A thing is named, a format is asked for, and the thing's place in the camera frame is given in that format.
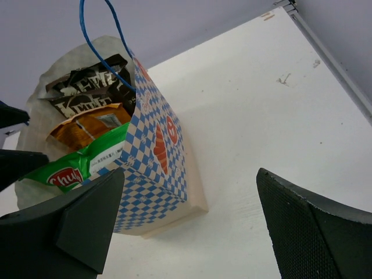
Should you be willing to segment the green cassava chips bag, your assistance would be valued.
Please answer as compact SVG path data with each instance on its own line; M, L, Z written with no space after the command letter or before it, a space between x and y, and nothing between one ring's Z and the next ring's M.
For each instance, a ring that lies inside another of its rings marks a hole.
M129 125L106 132L88 146L32 171L23 179L58 187L64 193L70 191L121 157Z

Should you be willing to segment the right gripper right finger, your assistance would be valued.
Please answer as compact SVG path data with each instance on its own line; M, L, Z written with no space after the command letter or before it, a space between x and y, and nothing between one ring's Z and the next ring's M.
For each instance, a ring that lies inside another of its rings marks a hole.
M371 213L261 168L256 185L282 278L371 278Z

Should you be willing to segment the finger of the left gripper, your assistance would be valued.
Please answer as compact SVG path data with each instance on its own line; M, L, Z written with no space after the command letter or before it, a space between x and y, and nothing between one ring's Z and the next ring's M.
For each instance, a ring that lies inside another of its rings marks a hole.
M48 163L47 155L41 152L1 149L1 191Z
M8 128L18 124L29 125L30 117L24 110L14 108L1 101L0 128Z

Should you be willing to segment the blue checkered paper bag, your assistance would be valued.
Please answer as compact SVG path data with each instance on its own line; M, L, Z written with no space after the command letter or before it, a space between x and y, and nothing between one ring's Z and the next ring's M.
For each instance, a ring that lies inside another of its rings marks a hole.
M88 39L85 44L59 58L40 76L34 93L27 101L29 125L21 130L17 148L21 151L41 152L47 155L49 163L77 152L49 135L67 118L48 99L41 99L40 96L46 93L47 84L72 70L99 62L110 69L105 59L115 54L128 61L131 83L118 75L117 82L111 86L117 89L125 86L136 94L135 109L128 122L130 125L123 151L121 157L73 189L109 171L123 171L123 191L114 232L149 237L206 213L208 205L194 158L184 145L178 117L127 46L123 35ZM19 209L65 194L58 187L23 178L15 184Z

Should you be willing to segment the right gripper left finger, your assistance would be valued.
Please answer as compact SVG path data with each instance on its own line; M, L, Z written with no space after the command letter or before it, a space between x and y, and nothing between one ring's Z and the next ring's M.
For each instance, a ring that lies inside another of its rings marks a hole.
M96 278L103 273L124 184L116 169L1 217L1 278Z

